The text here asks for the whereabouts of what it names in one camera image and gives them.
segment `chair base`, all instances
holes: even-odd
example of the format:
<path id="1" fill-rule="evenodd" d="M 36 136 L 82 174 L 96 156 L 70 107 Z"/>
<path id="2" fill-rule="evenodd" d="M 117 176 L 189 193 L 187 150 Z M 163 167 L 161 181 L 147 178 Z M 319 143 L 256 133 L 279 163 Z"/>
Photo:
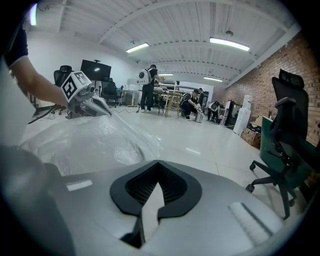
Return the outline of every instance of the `chair base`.
<path id="1" fill-rule="evenodd" d="M 273 184 L 274 186 L 278 185 L 280 189 L 282 202 L 283 202 L 283 207 L 284 207 L 283 219 L 286 220 L 290 216 L 290 207 L 294 206 L 295 204 L 295 199 L 297 198 L 296 193 L 289 186 L 283 174 L 257 161 L 252 162 L 252 164 L 250 165 L 250 170 L 254 172 L 254 169 L 256 166 L 264 170 L 268 175 L 270 175 L 270 177 L 255 179 L 245 189 L 250 193 L 252 193 L 255 190 L 255 185 L 260 185 L 260 184 Z M 289 200 L 288 193 L 292 196 L 291 200 Z"/>

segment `chair armrest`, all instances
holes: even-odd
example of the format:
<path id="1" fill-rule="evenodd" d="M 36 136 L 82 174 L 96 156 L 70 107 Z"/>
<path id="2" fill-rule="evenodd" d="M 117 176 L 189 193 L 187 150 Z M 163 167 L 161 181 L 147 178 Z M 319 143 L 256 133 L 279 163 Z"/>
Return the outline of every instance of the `chair armrest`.
<path id="1" fill-rule="evenodd" d="M 285 97 L 278 100 L 274 107 L 277 109 L 280 106 L 292 107 L 294 105 L 296 105 L 296 100 L 294 98 Z"/>

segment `black monitor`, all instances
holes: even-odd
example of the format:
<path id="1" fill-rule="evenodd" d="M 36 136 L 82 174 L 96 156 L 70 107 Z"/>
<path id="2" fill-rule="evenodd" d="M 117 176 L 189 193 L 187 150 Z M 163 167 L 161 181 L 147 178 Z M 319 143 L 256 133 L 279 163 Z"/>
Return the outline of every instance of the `black monitor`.
<path id="1" fill-rule="evenodd" d="M 83 71 L 90 80 L 101 81 L 103 78 L 110 77 L 111 66 L 83 59 L 81 71 Z"/>

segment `backpack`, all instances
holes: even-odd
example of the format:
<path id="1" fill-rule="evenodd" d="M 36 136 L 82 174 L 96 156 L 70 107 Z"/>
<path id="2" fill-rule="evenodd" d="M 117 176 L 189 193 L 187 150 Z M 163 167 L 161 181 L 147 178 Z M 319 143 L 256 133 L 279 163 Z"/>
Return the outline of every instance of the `backpack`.
<path id="1" fill-rule="evenodd" d="M 137 83 L 142 86 L 150 84 L 154 79 L 154 77 L 151 77 L 150 75 L 151 70 L 152 68 L 142 69 L 138 75 Z"/>

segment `headrest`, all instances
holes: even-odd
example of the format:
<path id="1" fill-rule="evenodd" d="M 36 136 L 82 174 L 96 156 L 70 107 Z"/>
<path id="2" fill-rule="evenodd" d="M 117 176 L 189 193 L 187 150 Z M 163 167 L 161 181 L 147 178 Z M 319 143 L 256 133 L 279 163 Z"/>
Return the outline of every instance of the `headrest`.
<path id="1" fill-rule="evenodd" d="M 63 65 L 60 67 L 61 71 L 72 71 L 72 67 L 68 65 Z"/>
<path id="2" fill-rule="evenodd" d="M 295 87 L 298 89 L 303 89 L 305 87 L 304 80 L 300 75 L 292 74 L 280 69 L 279 79 L 285 82 L 287 86 Z"/>

